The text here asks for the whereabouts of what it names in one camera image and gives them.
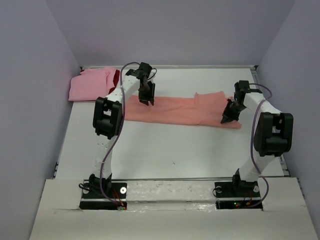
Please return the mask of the salmon orange t-shirt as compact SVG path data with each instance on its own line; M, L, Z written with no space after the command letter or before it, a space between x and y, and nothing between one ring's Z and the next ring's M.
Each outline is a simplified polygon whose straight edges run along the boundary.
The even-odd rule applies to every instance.
M155 97L154 105L144 105L132 95L125 104L125 120L144 123L209 126L240 129L237 121L221 124L228 98L223 91L199 94L194 97Z

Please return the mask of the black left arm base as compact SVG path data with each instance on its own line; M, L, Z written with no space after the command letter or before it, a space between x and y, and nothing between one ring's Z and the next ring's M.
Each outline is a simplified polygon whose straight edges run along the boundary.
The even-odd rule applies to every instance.
M81 198L79 208L81 210L107 210L125 211L127 209L128 184L124 181L113 181L111 189L105 197L100 188L94 188L88 181L79 183Z

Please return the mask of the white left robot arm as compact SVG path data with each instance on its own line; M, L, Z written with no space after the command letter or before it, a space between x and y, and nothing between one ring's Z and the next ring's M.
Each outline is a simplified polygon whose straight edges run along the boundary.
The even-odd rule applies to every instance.
M129 69L123 74L123 70L133 64L130 62L121 68L115 89L105 97L98 97L94 105L92 125L97 135L97 149L94 171L87 187L101 198L109 199L112 189L112 152L124 126L127 101L138 92L140 103L153 106L155 102L153 78L156 74L152 71L157 72L157 69L141 62L137 69Z

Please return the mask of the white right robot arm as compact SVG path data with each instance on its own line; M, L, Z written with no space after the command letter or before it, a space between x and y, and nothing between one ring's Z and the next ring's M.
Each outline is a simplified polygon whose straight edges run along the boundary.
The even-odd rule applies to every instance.
M252 88L247 80L234 85L233 99L227 101L221 124L238 121L240 113L251 110L254 113L250 135L250 157L238 168L231 181L216 182L215 195L218 198L259 197L258 178L275 158L290 151L293 138L294 117L285 113L264 97L260 89Z

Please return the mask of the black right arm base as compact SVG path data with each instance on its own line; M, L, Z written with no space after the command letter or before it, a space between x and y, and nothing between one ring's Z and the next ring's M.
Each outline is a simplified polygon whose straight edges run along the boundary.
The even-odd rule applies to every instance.
M217 210L263 209L257 182L254 187L235 189L231 181L218 181L214 183L212 194Z

